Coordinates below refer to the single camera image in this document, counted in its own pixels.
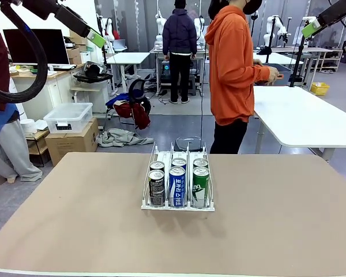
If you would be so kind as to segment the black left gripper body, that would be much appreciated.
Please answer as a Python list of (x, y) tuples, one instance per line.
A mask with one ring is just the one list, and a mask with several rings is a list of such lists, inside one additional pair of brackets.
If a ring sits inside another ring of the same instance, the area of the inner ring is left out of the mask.
[(71, 8), (57, 4), (54, 14), (58, 21), (82, 38), (86, 38), (89, 35), (90, 26), (76, 12), (71, 10)]

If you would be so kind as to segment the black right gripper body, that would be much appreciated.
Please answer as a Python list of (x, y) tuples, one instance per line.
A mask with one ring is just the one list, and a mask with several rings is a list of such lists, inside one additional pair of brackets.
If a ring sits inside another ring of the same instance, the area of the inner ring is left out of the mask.
[(330, 26), (346, 17), (346, 0), (339, 0), (323, 11), (317, 20), (321, 27)]

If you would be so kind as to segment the person right hand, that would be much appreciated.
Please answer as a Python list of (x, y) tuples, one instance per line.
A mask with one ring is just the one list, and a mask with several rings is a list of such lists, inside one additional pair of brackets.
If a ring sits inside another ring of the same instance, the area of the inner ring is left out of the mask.
[(269, 73), (269, 78), (266, 82), (266, 85), (273, 85), (276, 82), (277, 78), (279, 77), (280, 73), (274, 67), (269, 66), (268, 68), (270, 73)]

